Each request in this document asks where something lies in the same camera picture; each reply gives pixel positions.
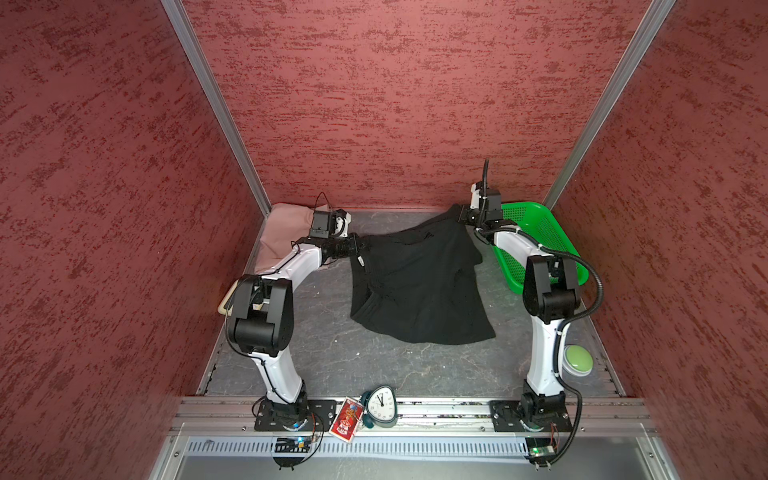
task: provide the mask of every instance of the alarm clock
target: alarm clock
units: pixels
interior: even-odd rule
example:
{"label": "alarm clock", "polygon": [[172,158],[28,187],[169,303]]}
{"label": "alarm clock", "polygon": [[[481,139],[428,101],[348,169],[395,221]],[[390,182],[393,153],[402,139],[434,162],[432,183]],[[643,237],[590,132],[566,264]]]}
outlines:
{"label": "alarm clock", "polygon": [[374,425],[387,429],[397,423],[397,399],[391,386],[382,385],[365,392],[360,402],[366,407],[362,423],[369,429]]}

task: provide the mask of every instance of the black shorts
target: black shorts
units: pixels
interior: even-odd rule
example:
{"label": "black shorts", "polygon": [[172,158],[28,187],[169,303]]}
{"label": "black shorts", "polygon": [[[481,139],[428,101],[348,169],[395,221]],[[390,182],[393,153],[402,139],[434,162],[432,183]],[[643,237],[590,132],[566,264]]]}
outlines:
{"label": "black shorts", "polygon": [[377,333],[410,343],[462,345],[496,336],[475,277],[482,262],[454,205],[417,227],[362,237],[352,264],[350,316]]}

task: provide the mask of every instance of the red wallpaper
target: red wallpaper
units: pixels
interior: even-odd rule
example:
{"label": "red wallpaper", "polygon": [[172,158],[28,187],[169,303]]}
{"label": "red wallpaper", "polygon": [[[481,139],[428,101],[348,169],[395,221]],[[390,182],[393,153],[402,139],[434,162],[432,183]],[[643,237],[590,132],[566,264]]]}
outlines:
{"label": "red wallpaper", "polygon": [[768,478],[766,25],[678,0],[555,208],[684,478]]}
{"label": "red wallpaper", "polygon": [[0,71],[0,478],[144,478],[256,203],[160,2],[3,2]]}
{"label": "red wallpaper", "polygon": [[273,202],[543,200],[649,1],[187,0]]}

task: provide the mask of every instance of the red card box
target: red card box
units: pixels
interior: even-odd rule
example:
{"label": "red card box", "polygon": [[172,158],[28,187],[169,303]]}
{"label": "red card box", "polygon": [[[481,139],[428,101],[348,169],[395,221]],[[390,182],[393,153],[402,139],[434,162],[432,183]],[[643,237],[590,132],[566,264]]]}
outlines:
{"label": "red card box", "polygon": [[341,405],[336,420],[331,425],[331,435],[339,437],[344,442],[351,442],[352,437],[355,436],[357,425],[362,418],[363,408],[361,403],[347,397],[344,400],[344,404]]}

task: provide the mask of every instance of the green plastic basket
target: green plastic basket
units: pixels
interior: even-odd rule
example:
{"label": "green plastic basket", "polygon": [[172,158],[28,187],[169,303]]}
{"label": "green plastic basket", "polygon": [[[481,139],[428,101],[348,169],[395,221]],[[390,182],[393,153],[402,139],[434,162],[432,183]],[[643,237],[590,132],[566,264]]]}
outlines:
{"label": "green plastic basket", "polygon": [[[514,204],[503,204],[504,218],[514,220],[523,229],[545,247],[555,250],[563,250],[578,255],[574,244],[565,235],[557,220],[554,219],[552,212],[547,207],[536,202],[517,202]],[[522,295],[523,279],[525,278],[525,266],[517,260],[510,257],[504,250],[493,247],[498,264],[502,268],[504,277],[507,279],[510,290]],[[579,285],[584,285],[589,278],[587,269],[578,265]]]}

